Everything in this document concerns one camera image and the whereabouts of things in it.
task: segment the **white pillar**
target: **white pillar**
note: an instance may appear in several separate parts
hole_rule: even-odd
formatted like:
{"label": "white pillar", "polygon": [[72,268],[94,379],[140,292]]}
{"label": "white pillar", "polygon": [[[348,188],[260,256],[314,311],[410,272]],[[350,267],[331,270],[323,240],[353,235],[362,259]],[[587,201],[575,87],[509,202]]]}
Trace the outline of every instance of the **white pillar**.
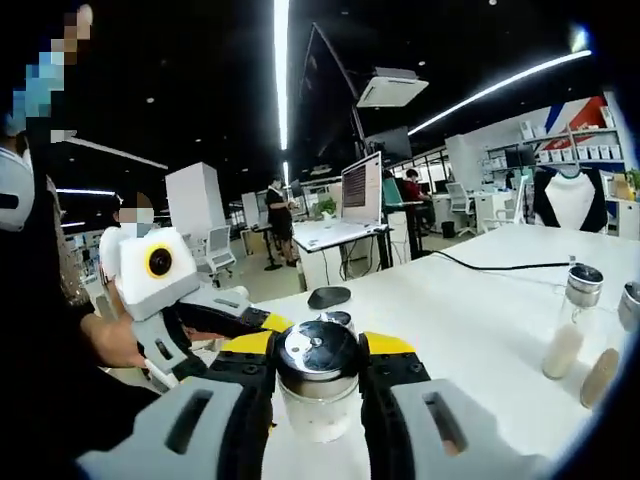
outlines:
{"label": "white pillar", "polygon": [[166,186],[171,223],[181,234],[206,238],[226,224],[215,168],[196,163],[167,175]]}

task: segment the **white table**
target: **white table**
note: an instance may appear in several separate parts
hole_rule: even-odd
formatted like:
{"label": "white table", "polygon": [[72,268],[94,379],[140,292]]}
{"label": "white table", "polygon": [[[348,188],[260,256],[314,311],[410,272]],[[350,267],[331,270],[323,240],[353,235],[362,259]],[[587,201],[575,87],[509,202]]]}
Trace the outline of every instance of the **white table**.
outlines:
{"label": "white table", "polygon": [[[603,324],[615,320],[623,284],[640,280],[640,242],[572,230],[507,225],[447,253],[482,266],[576,255],[604,274]],[[351,300],[332,310],[351,313],[358,331],[406,339],[432,378],[450,379],[496,416],[499,433],[513,448],[556,458],[590,418],[578,400],[586,365],[559,382],[540,370],[563,298],[558,285],[566,276],[566,268],[482,273],[433,255],[349,282]],[[300,322],[317,316],[307,298],[300,294],[259,307]],[[585,347],[581,360],[599,353],[588,342]],[[274,414],[279,426],[267,444],[263,478],[369,478],[359,417],[343,438],[315,445],[293,436],[277,389]]]}

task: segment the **spice jar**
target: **spice jar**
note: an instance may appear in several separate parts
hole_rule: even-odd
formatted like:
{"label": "spice jar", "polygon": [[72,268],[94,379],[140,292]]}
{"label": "spice jar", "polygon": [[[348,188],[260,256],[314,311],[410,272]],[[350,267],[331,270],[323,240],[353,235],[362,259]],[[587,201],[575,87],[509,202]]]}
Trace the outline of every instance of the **spice jar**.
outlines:
{"label": "spice jar", "polygon": [[323,443],[341,437],[358,413],[355,335],[339,323],[303,322],[278,337],[275,355],[278,384],[296,434]]}
{"label": "spice jar", "polygon": [[607,348],[602,352],[580,389],[580,403],[591,408],[597,403],[616,375],[620,354],[640,323],[640,283],[629,282],[622,289],[618,305],[619,323],[608,335]]}
{"label": "spice jar", "polygon": [[542,372],[547,377],[554,380],[564,377],[578,358],[603,281],[602,273],[588,265],[575,265],[569,270],[558,328],[542,362]]}

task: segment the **monitor screen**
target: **monitor screen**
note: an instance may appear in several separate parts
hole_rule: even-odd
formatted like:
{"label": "monitor screen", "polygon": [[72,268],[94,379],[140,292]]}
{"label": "monitor screen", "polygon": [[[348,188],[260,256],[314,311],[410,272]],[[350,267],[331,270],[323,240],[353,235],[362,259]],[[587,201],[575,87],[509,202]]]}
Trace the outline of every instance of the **monitor screen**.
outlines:
{"label": "monitor screen", "polygon": [[291,182],[291,196],[293,198],[299,198],[304,196],[304,192],[302,191],[302,185],[300,185],[300,180],[294,180]]}
{"label": "monitor screen", "polygon": [[447,183],[448,180],[436,180],[436,192],[437,193],[448,193],[447,192]]}
{"label": "monitor screen", "polygon": [[370,151],[380,151],[382,153],[382,160],[385,165],[410,160],[413,156],[407,127],[371,135],[367,137],[366,143],[371,149]]}
{"label": "monitor screen", "polygon": [[342,218],[363,224],[381,223],[382,157],[380,152],[342,172]]}

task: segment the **white box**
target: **white box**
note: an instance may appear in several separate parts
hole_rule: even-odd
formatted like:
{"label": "white box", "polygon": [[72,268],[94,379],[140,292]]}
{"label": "white box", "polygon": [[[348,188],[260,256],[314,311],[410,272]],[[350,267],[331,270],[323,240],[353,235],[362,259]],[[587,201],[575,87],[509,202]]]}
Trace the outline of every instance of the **white box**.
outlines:
{"label": "white box", "polygon": [[533,138],[533,130],[531,129],[531,122],[529,120],[520,122],[520,131],[522,132],[522,138],[524,140],[531,140]]}
{"label": "white box", "polygon": [[600,145],[600,158],[603,160],[611,160],[611,150],[609,150],[609,145]]}
{"label": "white box", "polygon": [[551,163],[562,163],[562,151],[561,150],[550,150],[551,154]]}
{"label": "white box", "polygon": [[616,124],[613,121],[613,115],[611,115],[609,107],[600,107],[600,111],[602,112],[602,118],[604,118],[604,124],[607,128],[615,128]]}
{"label": "white box", "polygon": [[576,150],[578,150],[578,158],[580,160],[589,160],[589,149],[587,147],[576,147]]}
{"label": "white box", "polygon": [[597,145],[589,145],[589,157],[591,160],[600,160],[600,149]]}
{"label": "white box", "polygon": [[562,149],[562,161],[567,163],[573,162],[573,151],[571,150],[571,147]]}
{"label": "white box", "polygon": [[611,158],[614,160],[622,160],[622,151],[620,150],[620,145],[611,145],[609,147],[611,149]]}
{"label": "white box", "polygon": [[533,134],[536,136],[536,138],[545,137],[547,135],[547,129],[544,127],[544,125],[536,125],[535,127],[533,127]]}

